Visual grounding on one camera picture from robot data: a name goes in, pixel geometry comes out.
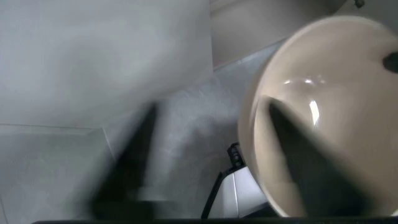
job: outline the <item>gray tile floor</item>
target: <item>gray tile floor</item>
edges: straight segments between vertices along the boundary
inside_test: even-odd
[[[147,170],[147,186],[174,201],[168,217],[198,218],[218,172],[230,167],[237,118],[252,76],[274,44],[167,97]],[[0,135],[0,223],[85,218],[79,207],[101,170],[118,156],[140,111],[85,136]]]

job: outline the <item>floor tile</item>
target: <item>floor tile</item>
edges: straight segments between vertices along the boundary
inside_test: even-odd
[[[2,205],[1,195],[0,195],[0,223],[8,224],[6,214],[4,213],[4,207]]]
[[[279,49],[279,47],[284,42],[285,39],[280,40],[252,55],[242,58],[241,63],[243,64],[245,70],[248,72],[249,76],[254,76],[260,69],[260,66],[263,65],[266,60],[271,59],[271,56],[276,52],[277,49]]]
[[[175,202],[172,218],[199,218],[218,173],[231,167],[226,150],[238,141],[242,98],[258,66],[278,47],[222,67],[162,102],[146,185]],[[104,128],[115,154],[139,115],[134,111]]]
[[[102,129],[0,136],[0,195],[9,224],[75,218],[111,163]]]

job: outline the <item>white wall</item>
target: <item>white wall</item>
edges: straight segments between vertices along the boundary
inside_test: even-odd
[[[207,0],[0,2],[0,124],[98,128],[212,68]]]
[[[335,12],[344,0],[211,0],[215,67],[284,39]]]
[[[347,0],[336,14],[353,14],[368,17],[381,22],[398,34],[397,12],[397,0],[365,0],[365,5],[359,9],[355,7],[354,0]]]

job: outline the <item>grout line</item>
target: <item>grout line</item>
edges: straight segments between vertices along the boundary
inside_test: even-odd
[[[111,144],[109,143],[109,139],[108,139],[108,136],[106,135],[106,131],[105,131],[104,127],[102,127],[102,131],[104,132],[106,142],[108,143],[109,150],[111,151],[111,155],[112,155],[113,161],[116,161],[115,158],[114,158],[114,154],[113,154],[113,151],[112,151]]]
[[[0,204],[1,204],[1,208],[2,208],[2,213],[4,214],[4,219],[6,220],[6,224],[8,224],[7,215],[6,215],[6,211],[4,210],[4,203],[2,202],[1,195],[0,195]]]

